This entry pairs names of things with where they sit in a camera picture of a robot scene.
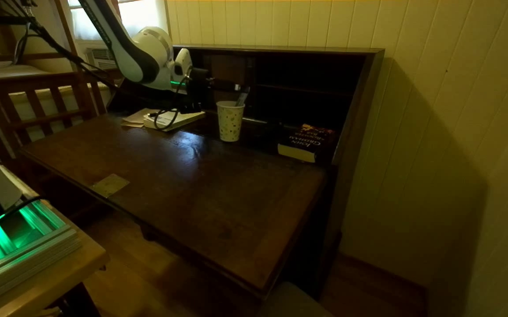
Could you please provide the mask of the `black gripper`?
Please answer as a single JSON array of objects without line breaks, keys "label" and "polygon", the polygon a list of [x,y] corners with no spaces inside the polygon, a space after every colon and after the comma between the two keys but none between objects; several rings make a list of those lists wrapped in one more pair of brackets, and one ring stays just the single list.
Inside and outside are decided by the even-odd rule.
[{"label": "black gripper", "polygon": [[213,78],[207,69],[192,69],[181,80],[170,83],[174,90],[174,108],[179,113],[197,113],[209,108]]}]

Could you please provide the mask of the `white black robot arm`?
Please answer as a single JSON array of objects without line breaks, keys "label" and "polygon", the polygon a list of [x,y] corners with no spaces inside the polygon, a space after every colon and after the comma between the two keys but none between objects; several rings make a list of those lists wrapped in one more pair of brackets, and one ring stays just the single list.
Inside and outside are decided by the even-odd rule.
[{"label": "white black robot arm", "polygon": [[114,110],[151,108],[195,113],[209,108],[207,85],[192,64],[188,48],[174,50],[158,27],[130,36],[105,0],[79,0],[82,11],[114,58],[123,83]]}]

